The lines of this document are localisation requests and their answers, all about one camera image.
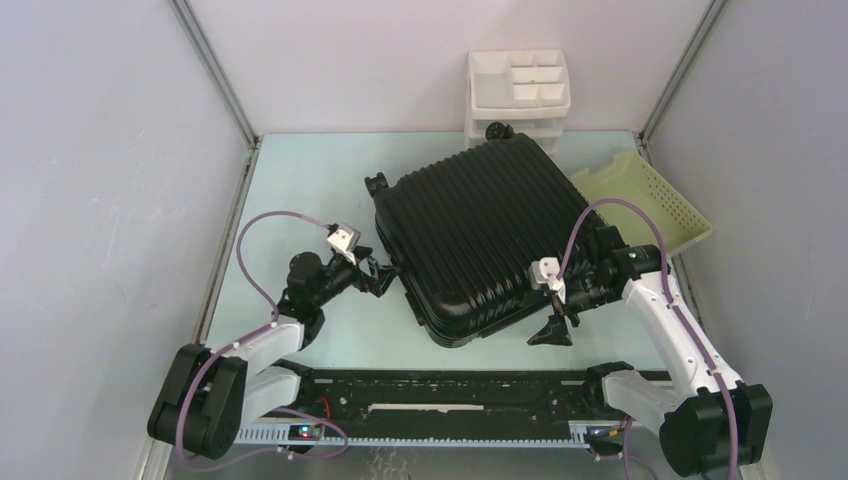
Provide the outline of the black ribbed hard-shell suitcase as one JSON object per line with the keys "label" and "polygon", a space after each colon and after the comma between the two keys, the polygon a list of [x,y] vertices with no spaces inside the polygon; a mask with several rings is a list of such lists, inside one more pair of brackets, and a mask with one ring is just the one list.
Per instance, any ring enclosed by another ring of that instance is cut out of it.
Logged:
{"label": "black ribbed hard-shell suitcase", "polygon": [[377,234],[400,270],[418,323],[458,348],[543,309],[534,261],[570,254],[588,272],[604,220],[535,140],[523,133],[458,152],[395,183],[365,179]]}

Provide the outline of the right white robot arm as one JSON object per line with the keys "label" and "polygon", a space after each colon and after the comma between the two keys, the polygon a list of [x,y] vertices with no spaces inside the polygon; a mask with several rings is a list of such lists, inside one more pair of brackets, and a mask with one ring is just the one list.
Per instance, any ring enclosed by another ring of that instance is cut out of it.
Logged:
{"label": "right white robot arm", "polygon": [[758,463],[764,453],[773,400],[749,385],[712,345],[681,298],[661,250],[626,245],[614,227],[592,230],[590,264],[559,272],[555,257],[533,261],[533,289],[551,300],[547,325],[532,345],[568,345],[578,313],[618,300],[635,312],[662,359],[674,389],[665,390],[625,362],[591,367],[581,392],[585,411],[614,411],[657,435],[669,466],[681,476]]}

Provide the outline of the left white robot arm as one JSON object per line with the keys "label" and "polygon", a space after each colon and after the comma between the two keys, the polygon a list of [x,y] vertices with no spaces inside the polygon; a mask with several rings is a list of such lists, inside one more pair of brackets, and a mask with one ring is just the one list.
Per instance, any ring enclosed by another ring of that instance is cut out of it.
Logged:
{"label": "left white robot arm", "polygon": [[316,403],[315,388],[281,360],[314,341],[325,322],[324,306],[345,290],[381,297],[399,275],[368,247],[352,258],[334,253],[328,262],[303,252],[289,263],[287,285],[272,319],[217,349],[186,344],[172,361],[147,422],[147,433],[186,453],[221,458],[240,429],[282,407],[304,416]]}

